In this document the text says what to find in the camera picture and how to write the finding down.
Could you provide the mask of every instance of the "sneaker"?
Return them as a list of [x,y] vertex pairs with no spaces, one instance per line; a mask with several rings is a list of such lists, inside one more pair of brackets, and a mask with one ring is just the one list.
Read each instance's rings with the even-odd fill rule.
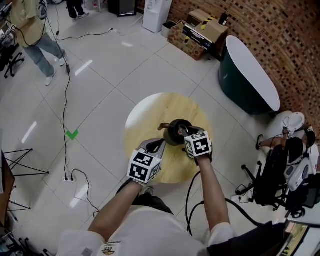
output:
[[64,64],[66,64],[65,59],[67,59],[67,53],[64,54],[64,57],[60,58],[58,60],[59,66],[62,67]]
[[259,150],[261,149],[260,143],[264,140],[264,136],[262,134],[260,134],[258,136],[258,139],[256,140],[256,144],[255,144],[255,149]]
[[153,186],[147,186],[143,189],[141,195],[144,195],[146,193],[149,193],[151,196],[153,196],[155,194],[155,189]]
[[83,15],[78,15],[79,19],[82,19],[84,17],[87,17],[90,14],[90,12],[84,13]]
[[48,76],[48,77],[46,78],[46,80],[45,80],[45,86],[49,86],[49,85],[51,84],[52,80],[54,79],[54,76],[55,76],[56,72],[57,72],[57,71],[54,70],[53,75],[52,75],[52,76]]

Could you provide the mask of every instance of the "person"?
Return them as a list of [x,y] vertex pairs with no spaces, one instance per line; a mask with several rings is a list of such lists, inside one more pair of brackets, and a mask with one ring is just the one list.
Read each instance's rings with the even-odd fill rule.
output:
[[255,148],[259,150],[261,147],[274,148],[281,145],[282,148],[288,153],[289,163],[292,163],[306,153],[307,149],[312,147],[316,142],[316,136],[312,130],[306,129],[302,139],[298,137],[288,138],[289,131],[287,128],[283,128],[282,132],[283,137],[276,136],[266,140],[263,140],[264,136],[260,134],[257,138]]
[[46,76],[45,85],[49,86],[56,74],[55,68],[47,61],[40,49],[58,58],[62,67],[66,61],[66,52],[51,40],[46,27],[37,16],[36,0],[9,0],[12,7],[9,21],[14,24],[19,45]]
[[66,0],[66,7],[72,22],[76,22],[78,19],[87,17],[90,14],[82,8],[82,0]]
[[153,188],[137,196],[143,186],[128,180],[93,220],[88,231],[66,230],[57,256],[196,256],[207,247],[236,236],[227,203],[208,156],[197,157],[202,179],[210,237],[206,244],[194,239]]

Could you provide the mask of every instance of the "white tile floor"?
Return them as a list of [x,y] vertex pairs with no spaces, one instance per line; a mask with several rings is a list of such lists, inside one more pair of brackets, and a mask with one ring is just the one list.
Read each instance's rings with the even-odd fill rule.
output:
[[[86,172],[91,183],[89,198],[96,207],[101,209],[126,179],[128,160],[123,135],[127,117],[141,100],[159,92],[190,97],[206,112],[214,132],[212,164],[226,197],[233,196],[240,184],[250,182],[241,165],[255,169],[258,158],[264,158],[255,150],[255,138],[264,131],[269,119],[246,114],[223,94],[217,79],[217,60],[205,57],[195,61],[167,43],[161,34],[143,29],[141,20],[131,25],[140,15],[117,18],[106,11],[92,11],[88,17],[72,23],[65,3],[57,9],[59,38],[102,33],[111,27],[120,33],[111,31],[60,42],[67,50],[71,68],[65,126],[71,133],[79,131],[75,140],[67,142],[68,169]],[[55,7],[49,6],[48,17],[54,31],[58,29],[56,15]],[[86,230],[95,210],[87,202],[88,185],[83,174],[75,173],[75,183],[62,182],[62,118],[68,75],[52,55],[45,56],[57,68],[49,87],[28,56],[14,78],[5,80],[1,74],[0,127],[4,129],[3,151],[33,148],[23,163],[50,172],[45,177],[17,178],[11,200],[28,205],[31,210],[15,212],[19,222],[14,226],[22,227],[14,234],[28,236],[36,248],[56,253],[63,230]],[[33,130],[24,141],[30,127]],[[28,170],[17,167],[14,172]],[[155,187],[155,195],[183,223],[189,185],[190,181]],[[195,180],[190,196],[190,208],[202,200],[200,178]],[[273,212],[270,207],[254,203],[241,206],[260,222],[283,217],[283,211]],[[239,235],[254,228],[230,205],[229,215]],[[191,226],[197,237],[208,228],[203,207],[195,211]]]

